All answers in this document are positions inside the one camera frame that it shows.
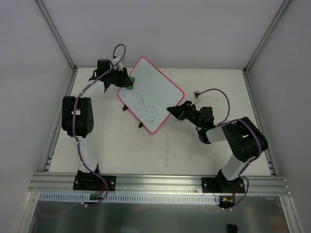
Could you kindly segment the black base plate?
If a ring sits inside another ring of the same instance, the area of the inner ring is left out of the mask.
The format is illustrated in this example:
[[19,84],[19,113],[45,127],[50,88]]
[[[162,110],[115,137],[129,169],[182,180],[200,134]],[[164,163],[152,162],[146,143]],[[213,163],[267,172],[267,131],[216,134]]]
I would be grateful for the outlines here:
[[244,181],[242,178],[237,178],[233,181],[218,181],[216,178],[203,177],[201,178],[203,193],[245,193]]
[[[103,191],[115,191],[116,187],[116,176],[106,176],[102,175],[102,178],[106,181],[108,188],[104,187]],[[73,190],[78,191],[99,191],[102,187],[104,182],[97,176],[93,174],[89,174],[88,177],[78,176],[76,175],[74,183],[73,183]]]

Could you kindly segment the aluminium mounting rail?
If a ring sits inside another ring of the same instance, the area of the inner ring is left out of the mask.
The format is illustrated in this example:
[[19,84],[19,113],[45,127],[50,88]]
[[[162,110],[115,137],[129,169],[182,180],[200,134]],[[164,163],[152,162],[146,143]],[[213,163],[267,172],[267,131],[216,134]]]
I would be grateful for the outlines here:
[[[131,175],[116,174],[116,181],[109,181],[112,193],[194,195],[216,193],[202,176],[186,175]],[[72,191],[74,173],[34,173],[29,191]],[[283,177],[249,176],[238,187],[248,190],[251,196],[290,196],[291,188]]]

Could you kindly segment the right aluminium frame post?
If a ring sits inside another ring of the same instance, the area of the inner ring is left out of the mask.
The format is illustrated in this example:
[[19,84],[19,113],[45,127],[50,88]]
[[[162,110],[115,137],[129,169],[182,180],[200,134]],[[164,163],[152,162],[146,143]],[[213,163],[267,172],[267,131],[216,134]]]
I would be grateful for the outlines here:
[[292,0],[283,0],[280,7],[278,8],[276,14],[274,15],[273,19],[271,20],[270,24],[268,25],[268,28],[266,29],[265,33],[263,34],[262,38],[260,39],[258,45],[256,46],[255,51],[253,52],[251,58],[249,59],[248,63],[243,69],[243,72],[245,74],[248,73],[248,71],[251,69],[252,65],[255,63],[259,53],[263,49],[264,45],[268,41],[269,37],[271,36],[272,32],[276,28],[277,24],[287,11],[289,5],[292,3]]

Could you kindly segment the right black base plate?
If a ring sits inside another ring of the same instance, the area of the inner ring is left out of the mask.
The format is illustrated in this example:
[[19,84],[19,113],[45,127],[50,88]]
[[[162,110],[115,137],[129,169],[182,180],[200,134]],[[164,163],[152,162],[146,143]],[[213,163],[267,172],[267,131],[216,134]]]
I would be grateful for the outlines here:
[[233,181],[218,181],[216,178],[203,177],[201,178],[203,193],[245,193],[244,181],[242,178],[237,178]]

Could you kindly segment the black object bottom edge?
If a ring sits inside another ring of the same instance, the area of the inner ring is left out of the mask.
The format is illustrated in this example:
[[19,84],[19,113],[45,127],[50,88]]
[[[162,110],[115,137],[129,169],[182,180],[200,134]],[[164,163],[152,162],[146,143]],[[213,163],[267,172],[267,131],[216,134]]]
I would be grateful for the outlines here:
[[227,225],[227,232],[228,233],[237,233],[238,232],[238,226],[234,224],[228,224]]

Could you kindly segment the left aluminium frame post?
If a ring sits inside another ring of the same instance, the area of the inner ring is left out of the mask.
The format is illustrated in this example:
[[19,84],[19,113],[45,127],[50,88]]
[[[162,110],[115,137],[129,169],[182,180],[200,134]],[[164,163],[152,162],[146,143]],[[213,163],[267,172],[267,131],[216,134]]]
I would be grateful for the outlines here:
[[35,3],[37,5],[37,7],[39,8],[44,20],[46,21],[47,25],[48,25],[48,28],[49,30],[51,31],[56,43],[58,44],[65,60],[67,61],[69,67],[75,71],[77,69],[55,23],[54,23],[54,20],[52,19],[51,17],[51,14],[49,13],[45,3],[43,0],[35,0]]

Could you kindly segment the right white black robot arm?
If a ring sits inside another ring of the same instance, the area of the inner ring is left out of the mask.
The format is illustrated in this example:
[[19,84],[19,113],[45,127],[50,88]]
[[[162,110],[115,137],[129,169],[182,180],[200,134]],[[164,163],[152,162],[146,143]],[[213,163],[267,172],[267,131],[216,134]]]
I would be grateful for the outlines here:
[[227,164],[219,170],[207,188],[214,192],[230,192],[242,180],[240,174],[247,165],[260,157],[268,149],[268,142],[249,118],[243,117],[227,124],[214,124],[211,107],[197,110],[191,101],[179,106],[168,107],[167,110],[178,120],[188,120],[196,126],[198,138],[204,144],[227,141],[232,155]]

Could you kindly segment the aluminium frame post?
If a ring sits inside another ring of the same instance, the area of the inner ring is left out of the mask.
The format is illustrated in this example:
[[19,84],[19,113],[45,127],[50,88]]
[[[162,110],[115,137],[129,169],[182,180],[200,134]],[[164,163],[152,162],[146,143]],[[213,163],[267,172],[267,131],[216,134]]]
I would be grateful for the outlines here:
[[276,14],[274,15],[273,19],[271,20],[270,24],[268,25],[268,28],[266,29],[265,33],[263,34],[262,38],[260,39],[258,45],[256,46],[255,51],[253,52],[251,58],[249,59],[248,63],[243,69],[243,72],[245,74],[248,73],[248,71],[251,69],[252,65],[255,63],[259,53],[263,49],[264,45],[268,41],[269,37],[271,36],[272,32],[276,28],[277,24],[287,11],[289,5],[292,3],[292,0],[283,0],[280,7],[278,8]]
[[46,21],[47,25],[48,25],[48,28],[49,30],[51,31],[56,43],[58,44],[65,60],[67,61],[69,67],[75,71],[77,69],[55,23],[54,23],[54,20],[52,19],[51,17],[51,14],[49,13],[45,3],[43,0],[35,0],[35,3],[37,5],[37,7],[39,8],[44,20]]

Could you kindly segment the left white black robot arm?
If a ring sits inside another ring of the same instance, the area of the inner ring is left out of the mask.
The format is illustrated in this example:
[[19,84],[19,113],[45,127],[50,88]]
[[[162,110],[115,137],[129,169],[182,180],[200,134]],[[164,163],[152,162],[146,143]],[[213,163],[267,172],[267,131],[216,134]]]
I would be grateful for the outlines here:
[[123,67],[120,56],[113,57],[112,61],[99,59],[86,87],[76,96],[63,97],[62,129],[72,138],[77,149],[80,160],[77,175],[86,175],[84,182],[90,189],[97,189],[102,183],[98,162],[89,143],[94,128],[92,101],[111,85],[131,90],[134,81],[135,78]]

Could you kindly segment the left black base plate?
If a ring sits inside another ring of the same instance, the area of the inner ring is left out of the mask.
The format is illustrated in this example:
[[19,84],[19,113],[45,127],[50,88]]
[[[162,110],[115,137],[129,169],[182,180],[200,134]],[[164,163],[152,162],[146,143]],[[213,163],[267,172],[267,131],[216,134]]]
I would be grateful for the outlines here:
[[[116,176],[106,176],[102,175],[102,178],[106,181],[108,188],[104,187],[103,191],[115,191],[116,187]],[[102,187],[104,182],[97,176],[93,174],[89,174],[88,177],[78,176],[76,175],[74,183],[73,183],[73,190],[78,191],[99,191]]]

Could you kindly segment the pink framed whiteboard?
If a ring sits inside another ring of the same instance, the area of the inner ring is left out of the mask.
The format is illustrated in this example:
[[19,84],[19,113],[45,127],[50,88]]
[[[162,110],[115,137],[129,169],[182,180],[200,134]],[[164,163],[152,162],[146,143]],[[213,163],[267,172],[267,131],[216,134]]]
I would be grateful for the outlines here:
[[135,78],[133,89],[119,89],[118,98],[150,133],[156,133],[170,115],[167,108],[179,105],[185,93],[144,57],[129,76]]

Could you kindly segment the green bone-shaped eraser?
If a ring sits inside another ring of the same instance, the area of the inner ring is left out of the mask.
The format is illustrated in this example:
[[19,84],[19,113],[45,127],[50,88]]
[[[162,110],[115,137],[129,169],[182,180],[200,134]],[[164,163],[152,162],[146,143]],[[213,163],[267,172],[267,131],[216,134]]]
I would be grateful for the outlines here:
[[133,86],[134,86],[134,81],[135,81],[135,78],[132,77],[132,76],[129,76],[128,79],[126,80],[127,81],[127,86],[125,87],[126,89],[128,90],[132,90],[133,89]]

